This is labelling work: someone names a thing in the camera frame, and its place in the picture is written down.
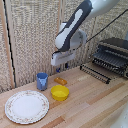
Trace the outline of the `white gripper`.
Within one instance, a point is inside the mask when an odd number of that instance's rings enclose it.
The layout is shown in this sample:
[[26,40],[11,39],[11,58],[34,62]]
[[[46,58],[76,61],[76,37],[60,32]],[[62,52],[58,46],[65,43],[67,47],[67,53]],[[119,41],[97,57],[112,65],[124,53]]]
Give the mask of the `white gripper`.
[[[52,58],[51,58],[51,65],[52,66],[58,66],[60,64],[65,63],[65,68],[69,69],[69,64],[66,63],[72,59],[75,58],[75,53],[73,51],[67,51],[65,53],[56,51],[52,54]],[[56,72],[60,73],[61,72],[61,68],[57,67],[56,68]]]

